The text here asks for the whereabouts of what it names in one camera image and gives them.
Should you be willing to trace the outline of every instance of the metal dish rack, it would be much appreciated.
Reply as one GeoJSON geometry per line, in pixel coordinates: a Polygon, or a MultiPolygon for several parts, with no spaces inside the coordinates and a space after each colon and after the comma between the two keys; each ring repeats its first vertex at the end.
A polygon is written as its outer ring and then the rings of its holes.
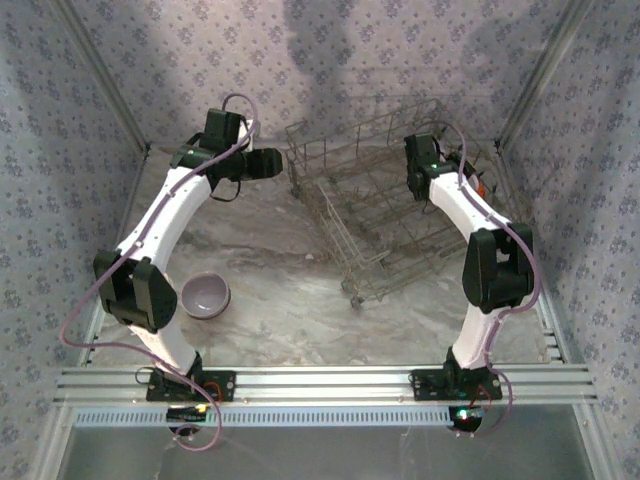
{"type": "MultiPolygon", "coordinates": [[[[405,136],[430,132],[443,152],[458,148],[443,122],[459,125],[440,101],[424,100],[313,141],[301,138],[305,121],[286,129],[292,193],[340,267],[354,308],[382,300],[466,245],[449,219],[432,204],[415,202],[406,185],[405,136]]],[[[468,161],[483,173],[485,200],[504,211],[496,166],[477,142],[466,140],[468,161]]]]}

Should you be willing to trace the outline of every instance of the marble floor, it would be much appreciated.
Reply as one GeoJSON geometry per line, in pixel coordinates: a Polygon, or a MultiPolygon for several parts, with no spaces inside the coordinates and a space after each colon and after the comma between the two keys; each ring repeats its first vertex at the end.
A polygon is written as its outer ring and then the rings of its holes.
{"type": "MultiPolygon", "coordinates": [[[[127,232],[157,194],[170,155],[152,150],[137,189],[127,232]]],[[[224,185],[216,194],[233,194],[224,185]]],[[[194,320],[176,318],[208,366],[439,364],[456,340],[466,312],[460,284],[464,257],[450,257],[381,302],[352,309],[342,275],[300,203],[286,173],[245,182],[232,203],[203,204],[180,237],[167,273],[176,289],[193,274],[214,271],[231,287],[227,310],[194,320]]],[[[106,316],[100,341],[139,344],[106,316]]],[[[539,313],[510,317],[494,347],[497,362],[546,362],[539,313]]],[[[95,366],[139,365],[147,360],[98,349],[95,366]]]]}

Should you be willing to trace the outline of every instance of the purple cable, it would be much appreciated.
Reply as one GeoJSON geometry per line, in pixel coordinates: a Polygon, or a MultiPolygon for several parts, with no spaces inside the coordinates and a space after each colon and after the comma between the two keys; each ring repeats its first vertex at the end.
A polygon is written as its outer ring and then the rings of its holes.
{"type": "MultiPolygon", "coordinates": [[[[129,350],[133,350],[134,352],[138,352],[138,353],[141,353],[143,355],[146,355],[147,357],[151,358],[156,363],[162,365],[169,372],[171,372],[172,374],[174,374],[177,377],[179,377],[184,383],[189,385],[193,390],[195,390],[198,393],[200,393],[207,400],[207,402],[210,403],[213,406],[213,408],[215,409],[215,411],[216,411],[216,413],[218,415],[218,425],[217,425],[216,433],[215,433],[213,439],[209,443],[207,443],[206,445],[204,445],[202,447],[191,447],[189,445],[185,445],[184,443],[181,443],[180,441],[178,441],[178,444],[182,448],[184,448],[185,450],[189,450],[190,452],[204,452],[205,450],[208,450],[209,448],[213,447],[216,444],[216,442],[218,441],[218,438],[220,437],[220,434],[222,433],[222,414],[220,412],[220,407],[218,406],[217,402],[213,399],[213,397],[204,388],[202,388],[200,385],[198,385],[197,383],[195,383],[193,380],[191,380],[190,378],[186,377],[185,375],[182,375],[178,370],[176,370],[168,362],[166,362],[165,360],[163,360],[159,356],[151,353],[150,351],[148,351],[148,350],[146,350],[144,348],[137,347],[135,345],[127,345],[126,343],[121,343],[121,342],[100,342],[100,343],[79,343],[79,342],[74,342],[74,341],[68,340],[66,338],[66,332],[67,332],[68,328],[71,326],[71,324],[80,316],[80,312],[82,311],[82,309],[91,301],[91,299],[95,295],[98,294],[99,289],[104,284],[104,282],[106,282],[107,279],[109,277],[111,277],[111,275],[113,275],[113,273],[116,270],[118,270],[118,268],[120,268],[120,266],[124,262],[126,262],[127,259],[129,259],[129,257],[131,257],[131,255],[133,255],[133,253],[138,248],[142,247],[144,239],[147,236],[147,234],[149,233],[149,230],[151,230],[151,227],[153,226],[153,223],[158,219],[158,216],[160,216],[160,213],[162,213],[162,209],[167,204],[169,199],[171,199],[175,195],[175,192],[182,185],[184,185],[186,182],[188,182],[191,178],[196,176],[202,170],[204,170],[206,168],[209,168],[210,166],[218,163],[219,161],[224,160],[225,158],[228,158],[229,156],[233,155],[236,151],[238,151],[238,149],[240,147],[242,147],[242,145],[247,140],[249,140],[251,138],[251,135],[253,135],[253,132],[255,131],[255,129],[257,127],[257,124],[258,124],[258,107],[256,106],[255,102],[251,98],[249,98],[248,96],[243,95],[241,93],[231,93],[231,94],[227,95],[225,97],[224,101],[222,102],[222,109],[223,110],[227,106],[227,102],[233,97],[244,98],[245,100],[247,100],[251,104],[251,110],[253,111],[253,122],[252,122],[251,126],[249,127],[249,129],[247,130],[247,133],[244,135],[244,137],[242,137],[238,141],[238,143],[233,145],[227,151],[221,153],[217,157],[213,157],[210,160],[207,160],[205,163],[200,165],[198,168],[195,168],[195,169],[191,170],[188,174],[186,174],[184,177],[182,177],[180,180],[178,180],[178,182],[176,182],[176,184],[173,187],[171,187],[171,189],[167,192],[167,194],[160,200],[160,202],[158,202],[158,205],[151,212],[151,215],[149,215],[149,220],[147,221],[145,226],[142,228],[142,230],[140,232],[140,235],[138,235],[138,238],[136,238],[136,241],[134,242],[134,245],[131,246],[131,248],[129,248],[126,252],[124,252],[124,254],[122,254],[122,256],[111,266],[111,268],[109,268],[98,280],[96,280],[96,282],[89,288],[89,290],[87,290],[87,292],[80,298],[80,300],[78,301],[78,303],[76,304],[74,309],[71,311],[71,313],[67,317],[67,320],[65,321],[64,325],[62,326],[62,329],[60,330],[60,334],[58,335],[58,338],[60,339],[62,344],[66,345],[67,347],[75,347],[75,348],[101,348],[101,347],[126,348],[126,349],[129,349],[129,350]]],[[[188,427],[187,425],[183,425],[177,430],[177,432],[179,433],[180,430],[182,430],[184,428],[187,428],[187,427],[188,427]]]]}
{"type": "Polygon", "coordinates": [[[509,228],[508,225],[505,225],[503,222],[501,222],[497,218],[494,218],[492,215],[490,215],[489,212],[487,212],[484,209],[484,207],[475,198],[473,198],[473,196],[467,191],[466,187],[464,186],[464,165],[467,161],[467,142],[462,132],[458,128],[456,128],[454,125],[451,125],[450,123],[446,123],[446,122],[441,122],[441,123],[443,125],[446,125],[447,127],[450,127],[454,132],[456,132],[456,134],[460,137],[460,140],[462,142],[460,167],[458,168],[458,186],[460,187],[460,191],[466,197],[469,203],[473,205],[473,207],[476,210],[478,210],[478,212],[480,212],[480,214],[486,217],[494,225],[496,225],[497,227],[507,232],[507,234],[511,238],[513,238],[513,240],[518,244],[518,246],[524,252],[525,256],[527,257],[527,260],[529,261],[529,264],[531,265],[531,269],[533,271],[533,293],[529,301],[526,304],[521,305],[519,307],[501,311],[498,314],[497,320],[491,326],[491,329],[489,330],[489,334],[487,335],[487,340],[484,344],[484,361],[487,365],[487,369],[494,375],[497,375],[498,377],[502,378],[502,380],[504,380],[504,383],[507,386],[507,390],[509,392],[509,401],[507,403],[507,409],[505,410],[504,414],[491,428],[487,430],[483,430],[478,433],[471,434],[471,436],[479,437],[479,436],[489,435],[495,432],[500,426],[504,424],[505,420],[511,413],[511,409],[513,408],[513,386],[511,385],[511,382],[509,381],[505,373],[502,370],[499,370],[493,366],[493,364],[491,363],[491,359],[489,358],[489,355],[491,353],[491,346],[493,344],[493,341],[498,335],[498,330],[500,329],[500,325],[504,321],[503,320],[504,317],[506,317],[507,315],[513,315],[514,313],[525,312],[535,305],[536,301],[538,300],[538,297],[540,296],[540,290],[541,290],[540,275],[539,275],[540,272],[538,269],[538,264],[536,262],[536,259],[534,258],[533,253],[531,252],[527,244],[524,243],[524,240],[522,240],[522,238],[520,238],[516,232],[514,232],[511,228],[509,228]]]}

